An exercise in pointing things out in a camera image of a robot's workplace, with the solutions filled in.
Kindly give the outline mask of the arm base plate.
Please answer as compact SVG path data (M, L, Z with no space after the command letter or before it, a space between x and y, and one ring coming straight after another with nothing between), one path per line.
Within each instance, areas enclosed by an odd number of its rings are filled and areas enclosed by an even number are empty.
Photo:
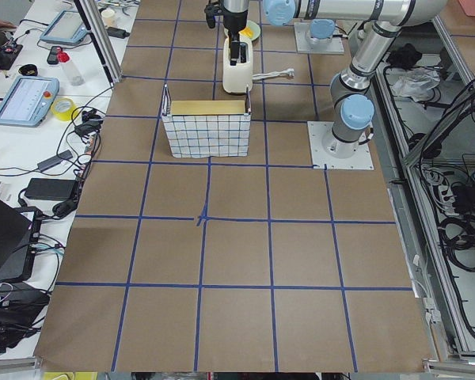
M346 143L333 136L333 122L308 121L307 127L315 169L374 169L365 131L357 142Z
M314 19L294 23L297 53L319 55L342 55L344 34L331 19Z

